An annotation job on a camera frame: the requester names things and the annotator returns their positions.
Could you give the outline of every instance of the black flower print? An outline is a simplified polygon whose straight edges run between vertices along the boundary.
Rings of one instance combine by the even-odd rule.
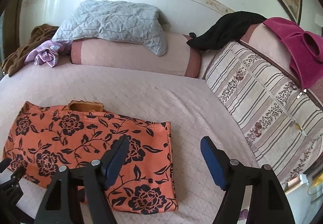
[[[140,141],[135,138],[131,138],[130,135],[125,135],[125,136],[129,139],[129,152],[124,165],[130,163],[132,160],[143,161],[143,158],[146,155],[146,153],[141,148]],[[116,141],[117,140],[113,141],[111,148],[113,148],[113,145],[116,143]]]
[[[46,112],[50,110],[50,107],[40,107],[39,110],[41,110],[42,112]]]
[[[154,214],[166,203],[165,196],[161,195],[159,187],[150,189],[147,185],[137,186],[134,197],[128,202],[128,206],[134,211],[140,210],[142,214]]]
[[[71,136],[75,131],[82,130],[84,128],[84,123],[80,121],[78,115],[70,114],[62,117],[59,126],[63,129],[65,135]]]
[[[50,153],[47,149],[41,154],[36,156],[36,164],[39,167],[38,174],[40,176],[53,176],[57,169],[57,155]]]
[[[17,117],[19,117],[22,114],[22,111],[23,111],[22,109],[19,111]]]
[[[95,125],[95,124],[90,124],[90,125],[88,125],[86,128],[87,128],[87,129],[97,129],[97,128],[98,128],[98,126],[97,126],[97,125]]]
[[[31,121],[28,116],[19,118],[17,120],[16,136],[20,134],[26,135],[29,131],[30,125],[31,125]]]
[[[18,154],[16,158],[13,161],[11,161],[10,166],[11,166],[11,170],[15,171],[20,166],[23,166],[24,168],[26,168],[28,166],[28,162],[24,161],[22,154]]]
[[[173,163],[171,163],[171,167],[169,169],[169,177],[171,178],[172,182],[173,182],[173,185],[174,185],[174,168],[173,168]]]

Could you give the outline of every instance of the pink cylindrical pillow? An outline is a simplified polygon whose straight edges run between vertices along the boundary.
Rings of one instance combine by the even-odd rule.
[[[186,44],[184,35],[166,33],[168,49],[157,56],[142,44],[112,42],[100,38],[76,40],[73,64],[107,66],[196,78],[201,66],[198,50]]]

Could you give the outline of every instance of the tan leather item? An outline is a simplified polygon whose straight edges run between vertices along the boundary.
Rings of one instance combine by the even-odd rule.
[[[72,100],[68,106],[66,106],[63,110],[71,110],[78,112],[106,112],[103,109],[104,105],[98,102],[87,102],[87,101],[75,101]]]

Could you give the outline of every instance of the floral striped cushion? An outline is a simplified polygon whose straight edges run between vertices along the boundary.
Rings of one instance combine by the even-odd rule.
[[[259,165],[286,182],[321,154],[323,112],[259,55],[230,42],[214,59],[206,83],[235,119]]]

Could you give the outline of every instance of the orange fabric with black flowers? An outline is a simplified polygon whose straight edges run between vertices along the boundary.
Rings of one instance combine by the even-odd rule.
[[[25,178],[46,187],[61,165],[85,166],[126,135],[129,153],[106,192],[111,207],[141,214],[178,208],[173,182],[171,123],[154,123],[111,112],[63,110],[26,102],[9,132],[4,158],[23,165]]]

